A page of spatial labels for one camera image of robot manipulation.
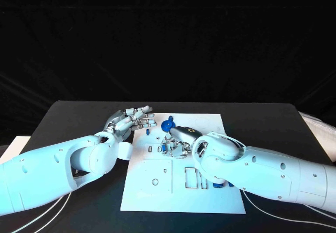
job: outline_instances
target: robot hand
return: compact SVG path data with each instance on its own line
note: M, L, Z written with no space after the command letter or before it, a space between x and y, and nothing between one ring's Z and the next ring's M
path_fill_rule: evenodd
M182 146L170 146L173 141ZM170 150L179 151L176 155L180 151L192 152L195 168L211 182L228 180L235 187L264 198L301 203L336 213L335 166L247 147L226 135L215 132L202 135L187 127L172 128L166 142L163 145L172 157L176 156Z
M131 130L156 126L151 108L118 110L95 135L32 150L0 164L0 215L45 205L97 180L117 158L130 159L123 142Z

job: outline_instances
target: black backdrop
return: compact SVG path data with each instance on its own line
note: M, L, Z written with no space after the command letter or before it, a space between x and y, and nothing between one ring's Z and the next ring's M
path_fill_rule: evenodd
M323 6L0 1L0 142L58 100L288 102L336 125L335 22Z

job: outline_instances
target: circular hole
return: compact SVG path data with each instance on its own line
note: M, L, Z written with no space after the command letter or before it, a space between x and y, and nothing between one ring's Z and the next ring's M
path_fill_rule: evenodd
M154 179L154 180L151 181L151 183L153 183L153 185L157 185L157 184L159 184L159 180Z

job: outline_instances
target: robotic arm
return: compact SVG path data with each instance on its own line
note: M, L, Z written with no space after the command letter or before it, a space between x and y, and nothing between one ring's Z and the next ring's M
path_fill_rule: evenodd
M189 128L172 128L163 154L179 159L192 152L195 168L213 183L228 180L239 189L336 213L336 167L273 150L245 146L234 138Z
M0 215L45 205L97 180L117 158L130 160L131 130L156 126L151 107L118 110L95 135L39 148L0 164ZM72 168L85 171L74 176Z

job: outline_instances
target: black tabletop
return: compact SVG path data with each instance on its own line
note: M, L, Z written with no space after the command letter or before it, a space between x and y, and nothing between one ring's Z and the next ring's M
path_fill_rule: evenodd
M146 105L153 106L154 113L221 114L228 136L247 146L271 149L309 161L333 165L294 106L280 103L58 101L46 113L23 152L94 135L118 109ZM40 232L335 232L332 228L288 222L265 215L251 205L244 194L245 215L120 211L127 165L128 162L118 159L111 172L72 193L65 209ZM268 213L284 218L336 225L332 219L306 206L247 194ZM48 223L63 202L65 198L22 232L33 232ZM1 216L0 232L10 232L23 226L50 205L52 203Z

